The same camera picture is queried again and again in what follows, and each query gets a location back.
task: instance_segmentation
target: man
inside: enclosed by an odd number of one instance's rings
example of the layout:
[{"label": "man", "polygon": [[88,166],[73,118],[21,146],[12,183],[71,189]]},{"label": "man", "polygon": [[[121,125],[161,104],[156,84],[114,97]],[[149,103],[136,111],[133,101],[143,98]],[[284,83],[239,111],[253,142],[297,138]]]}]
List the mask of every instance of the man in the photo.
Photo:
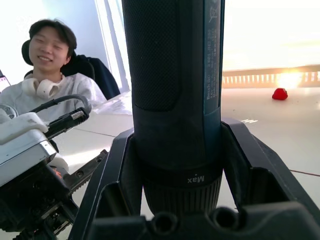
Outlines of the man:
[{"label": "man", "polygon": [[[77,39],[72,30],[59,21],[40,20],[30,30],[29,58],[33,73],[22,82],[7,87],[0,94],[0,103],[10,105],[24,114],[51,99],[79,94],[85,96],[95,107],[106,101],[98,85],[80,73],[63,76],[60,72],[77,48]],[[40,111],[39,117],[51,122],[82,106],[78,100],[69,100]]]}]

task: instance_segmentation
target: white sweatshirt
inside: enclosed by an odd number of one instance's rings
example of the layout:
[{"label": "white sweatshirt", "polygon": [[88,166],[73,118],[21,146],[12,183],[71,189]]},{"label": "white sweatshirt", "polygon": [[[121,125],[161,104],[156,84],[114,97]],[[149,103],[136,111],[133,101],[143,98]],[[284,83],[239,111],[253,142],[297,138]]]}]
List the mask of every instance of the white sweatshirt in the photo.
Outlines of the white sweatshirt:
[{"label": "white sweatshirt", "polygon": [[[7,87],[0,93],[0,103],[14,107],[21,115],[52,99],[71,94],[85,96],[93,108],[107,101],[98,85],[91,78],[81,73],[67,76],[61,84],[59,92],[52,98],[43,99],[37,95],[29,96],[25,94],[22,91],[22,82],[20,82]],[[79,107],[83,107],[83,103],[80,100],[68,100],[44,109],[37,114],[45,123],[49,123]]]}]

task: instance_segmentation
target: red line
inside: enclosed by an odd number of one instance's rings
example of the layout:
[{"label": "red line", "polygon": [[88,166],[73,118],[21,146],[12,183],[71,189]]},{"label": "red line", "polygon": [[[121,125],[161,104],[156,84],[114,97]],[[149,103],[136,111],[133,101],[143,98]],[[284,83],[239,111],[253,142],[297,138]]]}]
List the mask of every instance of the red line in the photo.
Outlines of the red line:
[{"label": "red line", "polygon": [[295,172],[295,173],[299,173],[299,174],[306,174],[306,175],[311,175],[311,176],[315,176],[315,177],[320,177],[319,174],[315,174],[315,173],[310,173],[310,172],[305,172],[305,171],[297,171],[297,170],[290,170],[291,172]]}]

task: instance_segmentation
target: white table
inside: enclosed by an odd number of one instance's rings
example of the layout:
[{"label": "white table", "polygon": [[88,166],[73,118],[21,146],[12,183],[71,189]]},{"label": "white table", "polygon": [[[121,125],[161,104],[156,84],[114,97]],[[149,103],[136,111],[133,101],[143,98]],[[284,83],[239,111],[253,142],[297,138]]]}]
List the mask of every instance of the white table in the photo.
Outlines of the white table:
[{"label": "white table", "polygon": [[[250,131],[274,149],[291,170],[305,172],[293,174],[320,207],[320,177],[316,176],[320,175],[320,88],[288,90],[289,98],[286,101],[272,100],[273,91],[267,88],[223,89],[222,117],[247,120],[245,124]],[[96,109],[98,114],[93,112],[86,122],[55,138],[71,173],[102,149],[109,150],[115,136],[133,127],[133,118],[128,111],[131,107],[130,98],[121,95],[115,100],[121,98],[125,102],[113,102],[116,107],[112,108],[109,101]],[[78,205],[85,189],[86,185],[73,195]],[[235,207],[225,178],[218,205]],[[142,199],[141,213],[147,218],[152,217],[145,198]],[[59,239],[67,239],[70,229],[62,232]],[[0,232],[0,239],[9,240],[12,236]]]}]

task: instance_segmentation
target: black cable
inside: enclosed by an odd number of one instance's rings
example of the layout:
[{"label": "black cable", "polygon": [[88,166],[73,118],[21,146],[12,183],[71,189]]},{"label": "black cable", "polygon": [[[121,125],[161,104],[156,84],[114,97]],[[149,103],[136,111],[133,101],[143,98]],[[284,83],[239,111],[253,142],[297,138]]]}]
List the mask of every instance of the black cable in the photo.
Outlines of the black cable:
[{"label": "black cable", "polygon": [[35,109],[29,111],[29,113],[38,113],[44,109],[48,109],[52,106],[58,105],[59,103],[62,103],[64,101],[68,101],[68,100],[72,100],[72,99],[78,99],[78,100],[82,101],[86,112],[88,114],[91,112],[92,107],[89,104],[88,99],[85,96],[82,96],[79,94],[72,94],[72,95],[62,96],[57,99],[52,99],[51,101],[43,103],[40,106],[36,107]]}]

